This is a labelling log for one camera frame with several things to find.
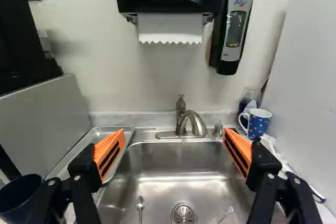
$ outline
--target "hand sanitizer dispenser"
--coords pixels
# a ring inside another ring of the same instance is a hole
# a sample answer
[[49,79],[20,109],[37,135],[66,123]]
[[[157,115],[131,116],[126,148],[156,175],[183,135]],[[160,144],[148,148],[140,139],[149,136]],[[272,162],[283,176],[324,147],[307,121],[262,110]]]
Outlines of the hand sanitizer dispenser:
[[243,54],[253,0],[223,0],[221,13],[215,17],[210,66],[217,73],[236,73]]

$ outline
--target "dispenser window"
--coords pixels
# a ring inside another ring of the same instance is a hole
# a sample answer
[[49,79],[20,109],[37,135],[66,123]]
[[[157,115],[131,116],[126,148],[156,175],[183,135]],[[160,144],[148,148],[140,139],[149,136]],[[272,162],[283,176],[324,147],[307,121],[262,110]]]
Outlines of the dispenser window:
[[242,10],[235,10],[231,12],[230,18],[227,23],[230,24],[230,28],[227,34],[226,46],[227,47],[239,47],[243,34],[243,28],[246,18],[246,12]]

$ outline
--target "stainless steel sink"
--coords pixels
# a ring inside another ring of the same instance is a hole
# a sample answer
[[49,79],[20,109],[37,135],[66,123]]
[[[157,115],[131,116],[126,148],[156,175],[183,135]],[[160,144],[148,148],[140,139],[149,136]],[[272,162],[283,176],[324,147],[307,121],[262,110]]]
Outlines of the stainless steel sink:
[[[136,130],[98,202],[102,223],[139,223],[139,196],[144,199],[143,224],[217,224],[229,207],[234,211],[221,224],[245,223],[254,193],[244,184],[222,141],[211,137],[158,140],[156,132]],[[282,221],[277,209],[273,223]]]

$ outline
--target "blue polka dot mug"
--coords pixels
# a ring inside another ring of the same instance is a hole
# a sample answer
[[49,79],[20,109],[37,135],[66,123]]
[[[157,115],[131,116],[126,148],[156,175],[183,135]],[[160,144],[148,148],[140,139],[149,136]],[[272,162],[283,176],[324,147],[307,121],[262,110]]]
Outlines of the blue polka dot mug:
[[[247,128],[243,126],[240,120],[243,115],[248,117]],[[238,122],[246,132],[248,139],[257,140],[266,132],[271,117],[272,113],[267,110],[252,108],[249,113],[241,113],[238,117]]]

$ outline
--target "stainless steel tray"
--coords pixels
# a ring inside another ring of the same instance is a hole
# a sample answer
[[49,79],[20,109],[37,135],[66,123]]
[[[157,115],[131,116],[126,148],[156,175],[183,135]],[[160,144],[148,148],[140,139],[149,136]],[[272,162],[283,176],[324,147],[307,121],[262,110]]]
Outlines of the stainless steel tray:
[[124,136],[126,145],[114,161],[111,169],[109,170],[106,179],[102,182],[103,184],[108,183],[113,178],[115,171],[118,168],[118,165],[121,161],[121,158],[127,149],[127,146],[132,139],[132,136],[135,131],[134,126],[112,126],[112,127],[95,127],[92,128],[88,133],[84,135],[84,137],[67,153],[67,155],[62,158],[62,160],[55,166],[55,168],[47,175],[47,179],[52,177],[59,177],[60,179],[64,180],[70,177],[67,166],[68,164],[89,144],[97,144],[100,140],[103,140],[105,137],[110,135],[113,132],[116,132],[119,129],[124,129]]

